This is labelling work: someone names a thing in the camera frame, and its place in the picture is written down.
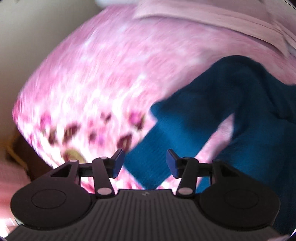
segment bed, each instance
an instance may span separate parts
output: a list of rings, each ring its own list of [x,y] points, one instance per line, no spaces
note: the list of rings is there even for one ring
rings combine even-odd
[[[153,103],[189,84],[214,62],[243,55],[278,80],[296,84],[296,57],[271,44],[213,25],[184,19],[133,19],[136,5],[109,6],[68,36],[22,88],[13,109],[17,128],[53,168],[128,152],[156,123]],[[210,162],[230,141],[229,116],[196,158]],[[114,190],[142,189],[122,168]],[[176,190],[172,176],[159,189]],[[92,178],[82,186],[94,192]]]

